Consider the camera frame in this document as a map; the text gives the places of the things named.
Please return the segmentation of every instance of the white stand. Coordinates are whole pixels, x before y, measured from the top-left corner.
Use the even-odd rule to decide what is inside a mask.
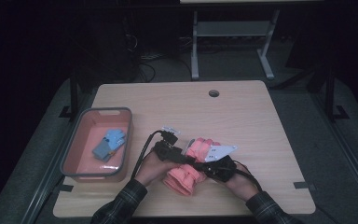
[[[265,36],[266,42],[262,49],[257,50],[258,57],[268,79],[274,79],[269,66],[267,51],[274,34],[280,10],[274,11],[271,21],[198,21],[197,11],[194,12],[193,49],[191,52],[191,79],[198,80],[199,59],[197,55],[198,36]]]

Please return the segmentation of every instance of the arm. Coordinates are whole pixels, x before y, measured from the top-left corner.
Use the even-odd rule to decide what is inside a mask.
[[[237,169],[250,174],[241,165],[237,165]],[[225,185],[235,196],[246,202],[246,206],[260,223],[302,223],[300,220],[283,212],[280,206],[265,191],[258,191],[257,187],[242,175],[235,174]]]
[[[177,166],[170,161],[160,161],[152,151],[145,157],[136,177],[129,181],[112,202],[95,212],[91,223],[127,223],[147,194],[146,187]]]

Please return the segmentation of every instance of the stand leg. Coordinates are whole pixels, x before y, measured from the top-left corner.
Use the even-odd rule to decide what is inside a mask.
[[[279,13],[279,9],[274,11],[274,14],[268,26],[266,42],[264,43],[262,49],[257,50],[258,58],[260,59],[264,73],[266,74],[268,79],[274,79],[274,74],[272,73],[271,67],[269,66],[269,60],[267,59],[267,51],[269,50],[269,43],[271,42],[272,35],[274,34],[275,25],[277,23]]]
[[[325,98],[324,98],[324,112],[332,123],[336,122],[336,119],[349,119],[350,117],[346,113],[342,105],[336,105],[334,107],[334,88],[335,88],[335,75],[331,65],[327,65],[324,68],[325,74]],[[334,108],[337,109],[338,114],[334,113]]]
[[[69,78],[69,86],[71,88],[71,106],[65,106],[60,114],[60,118],[69,118],[69,121],[73,121],[78,112],[78,101],[77,101],[77,82],[76,75],[73,73]]]
[[[191,80],[199,80],[199,58],[197,56],[197,11],[194,12],[193,50],[191,52]]]

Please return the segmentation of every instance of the hole in table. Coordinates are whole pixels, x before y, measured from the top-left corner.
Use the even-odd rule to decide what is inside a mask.
[[[209,95],[211,96],[211,97],[218,97],[219,96],[219,91],[217,91],[217,90],[211,90],[211,91],[209,91]]]

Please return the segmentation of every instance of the blue object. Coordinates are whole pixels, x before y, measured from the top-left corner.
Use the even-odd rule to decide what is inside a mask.
[[[116,150],[125,143],[125,136],[120,129],[109,129],[100,144],[92,150],[94,157],[100,161],[109,161]]]

